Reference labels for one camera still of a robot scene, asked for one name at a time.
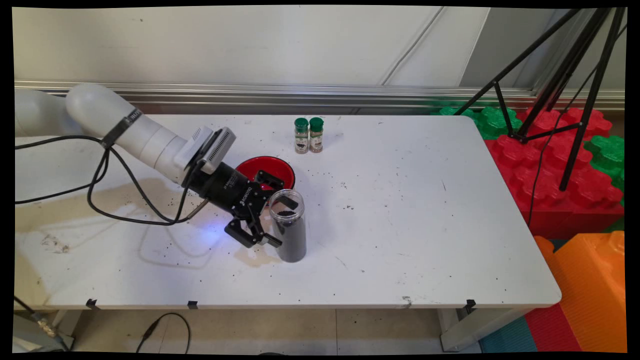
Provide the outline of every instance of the tripod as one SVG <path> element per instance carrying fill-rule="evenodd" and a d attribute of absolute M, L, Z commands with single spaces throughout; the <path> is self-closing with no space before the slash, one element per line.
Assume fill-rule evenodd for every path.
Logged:
<path fill-rule="evenodd" d="M 569 183 L 569 177 L 571 176 L 571 172 L 573 171 L 575 160 L 578 156 L 578 151 L 580 150 L 582 138 L 584 137 L 587 125 L 589 124 L 589 117 L 591 116 L 593 105 L 596 101 L 600 85 L 602 84 L 604 72 L 607 69 L 607 64 L 609 62 L 609 58 L 611 57 L 611 52 L 613 51 L 613 45 L 615 44 L 617 37 L 619 36 L 618 31 L 620 30 L 620 25 L 625 13 L 625 8 L 616 8 L 613 21 L 611 22 L 611 27 L 609 28 L 609 34 L 607 35 L 607 40 L 602 50 L 602 55 L 600 55 L 600 61 L 598 62 L 598 65 L 595 69 L 595 76 L 593 78 L 593 82 L 591 83 L 591 88 L 589 89 L 589 95 L 587 96 L 587 101 L 585 102 L 584 111 L 582 113 L 582 117 L 580 118 L 580 122 L 563 126 L 557 129 L 554 128 L 551 131 L 545 131 L 544 133 L 539 133 L 531 136 L 527 136 L 527 130 L 529 130 L 529 127 L 531 127 L 531 124 L 538 116 L 542 108 L 546 106 L 547 111 L 550 111 L 554 107 L 558 98 L 560 98 L 560 95 L 562 94 L 562 91 L 564 90 L 566 84 L 569 82 L 571 75 L 573 75 L 573 71 L 575 71 L 575 69 L 578 67 L 578 64 L 582 60 L 582 57 L 589 49 L 591 42 L 596 37 L 598 30 L 600 30 L 600 27 L 604 23 L 604 20 L 607 18 L 611 10 L 612 8 L 598 8 L 591 16 L 589 22 L 585 25 L 584 29 L 576 39 L 568 54 L 560 64 L 559 68 L 551 77 L 549 84 L 547 84 L 547 86 L 536 99 L 531 112 L 524 120 L 517 133 L 514 133 L 513 127 L 511 126 L 511 121 L 509 119 L 509 115 L 507 114 L 507 106 L 504 103 L 502 91 L 500 90 L 499 81 L 511 70 L 513 70 L 513 68 L 515 68 L 520 62 L 522 62 L 522 60 L 530 55 L 535 49 L 537 49 L 538 46 L 546 41 L 546 39 L 548 39 L 559 28 L 566 24 L 576 13 L 578 13 L 578 11 L 580 11 L 580 9 L 571 9 L 569 12 L 567 12 L 567 14 L 565 14 L 551 28 L 544 32 L 544 34 L 542 34 L 542 36 L 534 41 L 533 44 L 531 44 L 522 54 L 518 55 L 518 57 L 516 57 L 509 65 L 507 65 L 506 68 L 500 71 L 491 81 L 489 81 L 487 85 L 482 87 L 482 89 L 480 89 L 477 94 L 475 94 L 469 101 L 467 101 L 466 104 L 458 109 L 454 115 L 462 114 L 466 109 L 469 108 L 469 106 L 473 105 L 478 99 L 480 99 L 480 97 L 482 97 L 482 95 L 484 95 L 487 91 L 489 91 L 490 88 L 493 87 L 495 89 L 496 96 L 498 97 L 500 108 L 507 125 L 508 136 L 510 138 L 515 138 L 521 143 L 527 143 L 529 140 L 542 138 L 544 136 L 551 136 L 554 133 L 578 129 L 575 138 L 573 139 L 573 145 L 566 166 L 564 168 L 562 180 L 560 181 L 559 189 L 561 191 L 565 191 L 567 184 Z"/>

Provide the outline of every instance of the jar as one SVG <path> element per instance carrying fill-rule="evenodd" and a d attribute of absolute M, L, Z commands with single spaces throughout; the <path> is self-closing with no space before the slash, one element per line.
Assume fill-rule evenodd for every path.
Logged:
<path fill-rule="evenodd" d="M 311 152 L 322 151 L 322 132 L 324 121 L 319 117 L 314 117 L 309 122 L 311 125 L 311 142 L 309 148 Z"/>
<path fill-rule="evenodd" d="M 296 190 L 283 189 L 269 199 L 272 233 L 282 245 L 276 248 L 282 261 L 295 263 L 307 254 L 305 203 Z"/>
<path fill-rule="evenodd" d="M 296 152 L 298 154 L 306 154 L 309 151 L 309 122 L 305 118 L 299 117 L 294 122 L 294 125 L 296 126 Z"/>

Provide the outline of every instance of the wall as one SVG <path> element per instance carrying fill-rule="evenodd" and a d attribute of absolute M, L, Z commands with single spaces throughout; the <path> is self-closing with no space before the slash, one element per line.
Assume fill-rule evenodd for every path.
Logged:
<path fill-rule="evenodd" d="M 560 9 L 491 8 L 460 85 L 485 86 L 565 13 Z M 541 67 L 549 61 L 550 50 L 564 39 L 574 20 L 507 74 L 500 86 L 532 88 Z"/>
<path fill-rule="evenodd" d="M 595 65 L 600 60 L 600 55 L 602 55 L 602 49 L 604 48 L 604 43 L 607 40 L 607 34 L 609 34 L 609 28 L 611 27 L 611 21 L 613 20 L 613 14 L 615 13 L 615 9 L 611 10 L 609 16 L 605 20 L 604 24 L 600 28 L 600 31 L 593 39 L 591 46 L 587 50 L 586 54 L 582 58 L 580 65 L 575 69 L 571 80 L 567 84 L 567 88 L 578 88 L 582 84 L 582 82 L 587 78 L 589 73 L 593 70 Z M 622 19 L 622 24 L 620 28 L 622 28 L 627 23 L 627 12 L 625 12 L 625 16 Z M 624 90 L 625 89 L 625 73 L 627 68 L 627 31 L 625 31 L 618 41 L 616 41 L 616 45 L 613 48 L 613 52 L 611 53 L 611 58 L 609 59 L 609 63 L 607 64 L 607 71 L 605 71 L 604 78 L 602 79 L 602 85 L 600 85 L 600 89 L 602 90 Z"/>
<path fill-rule="evenodd" d="M 437 10 L 13 8 L 13 75 L 52 81 L 377 85 Z M 389 84 L 458 86 L 487 11 L 447 7 Z"/>

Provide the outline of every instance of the clear plastic jar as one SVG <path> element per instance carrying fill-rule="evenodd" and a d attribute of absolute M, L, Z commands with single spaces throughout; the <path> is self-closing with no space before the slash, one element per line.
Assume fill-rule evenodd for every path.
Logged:
<path fill-rule="evenodd" d="M 282 241 L 276 251 L 282 261 L 295 263 L 307 254 L 305 203 L 296 190 L 284 189 L 269 199 L 273 234 Z"/>

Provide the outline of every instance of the bottle label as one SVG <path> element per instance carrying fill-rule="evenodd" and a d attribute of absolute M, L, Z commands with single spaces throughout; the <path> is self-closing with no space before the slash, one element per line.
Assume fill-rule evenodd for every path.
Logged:
<path fill-rule="evenodd" d="M 322 135 L 313 136 L 311 138 L 311 147 L 316 149 L 322 147 Z"/>
<path fill-rule="evenodd" d="M 304 151 L 307 149 L 307 146 L 309 145 L 309 139 L 305 136 L 303 137 L 297 137 L 296 136 L 296 149 L 299 151 Z"/>

